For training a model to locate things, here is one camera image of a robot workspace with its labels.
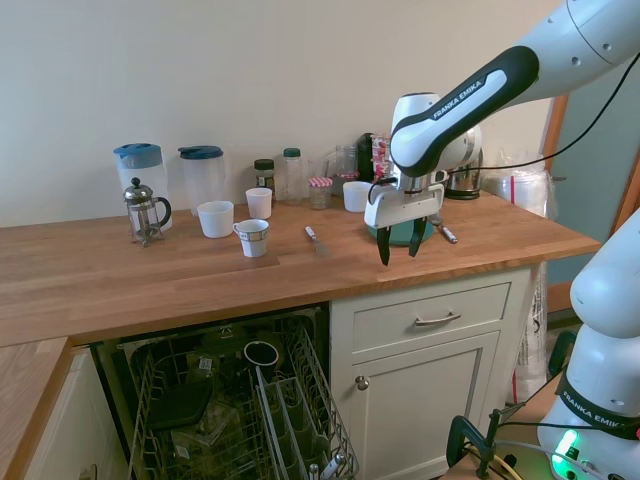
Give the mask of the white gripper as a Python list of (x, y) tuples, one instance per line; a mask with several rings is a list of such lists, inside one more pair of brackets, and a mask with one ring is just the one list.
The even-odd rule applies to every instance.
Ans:
[(379, 228), (377, 246), (383, 265), (387, 266), (390, 261), (392, 226), (413, 220), (409, 255), (416, 257), (423, 242), (427, 218), (438, 214), (442, 208), (447, 178), (448, 173), (442, 170), (416, 178), (400, 174), (371, 186), (364, 221), (371, 228)]

